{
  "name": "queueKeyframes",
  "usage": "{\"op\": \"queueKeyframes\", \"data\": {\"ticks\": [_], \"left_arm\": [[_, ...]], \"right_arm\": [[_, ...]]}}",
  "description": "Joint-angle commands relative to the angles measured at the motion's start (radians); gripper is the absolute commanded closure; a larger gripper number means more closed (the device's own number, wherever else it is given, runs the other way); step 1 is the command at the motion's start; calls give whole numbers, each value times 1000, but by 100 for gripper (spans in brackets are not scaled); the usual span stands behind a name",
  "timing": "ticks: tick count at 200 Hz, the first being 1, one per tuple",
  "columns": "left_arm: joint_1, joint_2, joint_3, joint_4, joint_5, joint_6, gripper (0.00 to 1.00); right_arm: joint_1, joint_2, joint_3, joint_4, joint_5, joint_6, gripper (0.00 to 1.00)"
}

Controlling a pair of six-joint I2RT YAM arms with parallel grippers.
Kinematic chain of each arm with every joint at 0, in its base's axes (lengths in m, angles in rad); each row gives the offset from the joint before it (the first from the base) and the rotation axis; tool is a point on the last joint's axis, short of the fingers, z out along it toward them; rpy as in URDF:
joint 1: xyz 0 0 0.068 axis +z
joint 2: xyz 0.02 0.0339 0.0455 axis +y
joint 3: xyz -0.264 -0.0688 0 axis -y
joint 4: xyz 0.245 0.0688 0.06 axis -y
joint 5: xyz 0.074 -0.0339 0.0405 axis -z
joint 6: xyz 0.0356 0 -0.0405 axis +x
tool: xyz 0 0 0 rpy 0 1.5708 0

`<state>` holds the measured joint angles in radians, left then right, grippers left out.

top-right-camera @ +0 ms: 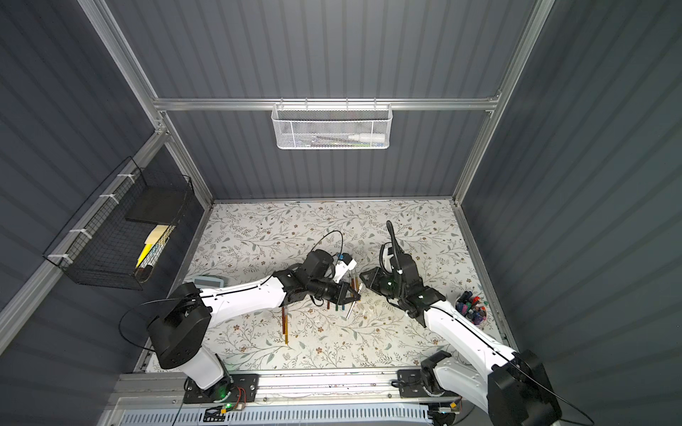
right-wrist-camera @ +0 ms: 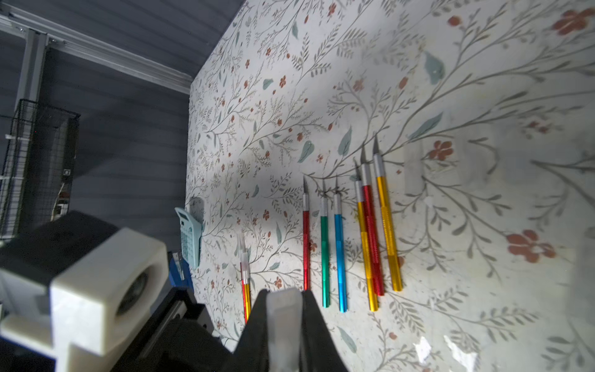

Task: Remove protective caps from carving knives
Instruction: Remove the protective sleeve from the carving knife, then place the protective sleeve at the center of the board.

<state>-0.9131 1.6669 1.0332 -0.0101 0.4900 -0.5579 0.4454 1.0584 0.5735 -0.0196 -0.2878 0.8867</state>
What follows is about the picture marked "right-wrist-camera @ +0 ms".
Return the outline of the gold carving knife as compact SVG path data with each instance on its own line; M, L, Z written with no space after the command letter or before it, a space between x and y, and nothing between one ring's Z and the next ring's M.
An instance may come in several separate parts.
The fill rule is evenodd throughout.
M360 230L360 238L362 243L363 259L364 259L364 270L367 281L367 297L369 302L369 308L371 312L378 310L378 298L375 291L374 276L372 260L370 256L370 240L367 231L367 219L366 219L366 205L364 199L363 181L359 167L356 162L355 164L355 193L357 202L357 216Z
M403 291L401 268L398 262L398 248L395 239L392 212L390 209L386 171L384 169L384 161L380 152L377 136L374 136L373 139L373 164L377 180L377 189L381 207L381 218L387 248L387 259L390 269L391 284L394 291Z
M244 308L244 319L245 323L248 323L249 316L251 313L252 302L249 285L249 258L248 252L243 251L241 255L241 280L243 286L243 308Z

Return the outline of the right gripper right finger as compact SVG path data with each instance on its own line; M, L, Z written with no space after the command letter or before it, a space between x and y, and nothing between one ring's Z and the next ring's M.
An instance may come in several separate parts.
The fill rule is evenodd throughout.
M347 371L310 290L302 291L300 371Z

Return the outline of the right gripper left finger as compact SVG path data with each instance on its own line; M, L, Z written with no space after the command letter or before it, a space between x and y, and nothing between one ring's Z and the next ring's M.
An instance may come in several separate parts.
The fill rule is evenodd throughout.
M234 352L226 359L222 371L268 371L267 330L268 290L261 290L252 307L248 323Z

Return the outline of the clear protective cap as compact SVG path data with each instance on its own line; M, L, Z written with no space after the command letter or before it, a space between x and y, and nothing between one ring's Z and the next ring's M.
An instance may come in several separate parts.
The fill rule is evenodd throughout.
M269 371L299 371L302 310L302 293L297 288L267 295Z
M423 192L423 157L421 142L411 142L404 147L404 182L407 194L419 195Z

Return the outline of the green carving knife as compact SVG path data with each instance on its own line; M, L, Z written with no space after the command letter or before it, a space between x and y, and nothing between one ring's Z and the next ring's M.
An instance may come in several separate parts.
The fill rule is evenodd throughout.
M321 263L322 263L322 306L330 307L329 241L328 241L328 198L325 181L322 182L320 228L321 228Z

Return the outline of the dark red carving knife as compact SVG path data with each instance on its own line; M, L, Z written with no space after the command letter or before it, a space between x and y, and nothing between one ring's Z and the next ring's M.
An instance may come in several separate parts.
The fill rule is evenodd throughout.
M249 280L247 279L248 276L248 255L245 246L245 239L242 232L238 234L238 247L240 252L240 280L241 280L241 288L242 288L242 295L243 295L243 314L244 314L244 321L248 323L249 315L251 311L251 303L250 303L250 290L249 290Z

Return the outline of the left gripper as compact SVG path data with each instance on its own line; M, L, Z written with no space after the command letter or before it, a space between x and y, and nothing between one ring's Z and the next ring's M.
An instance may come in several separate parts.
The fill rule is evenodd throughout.
M220 371L231 352L213 330L191 290L172 288L112 370Z

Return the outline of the blue carving knife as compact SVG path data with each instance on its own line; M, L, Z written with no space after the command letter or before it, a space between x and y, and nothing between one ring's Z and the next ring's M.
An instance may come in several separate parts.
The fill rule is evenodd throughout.
M339 293L339 311L345 313L348 311L348 296L346 286L346 262L342 223L342 199L339 191L338 179L334 188L334 227L336 241L336 263L338 275L338 293Z

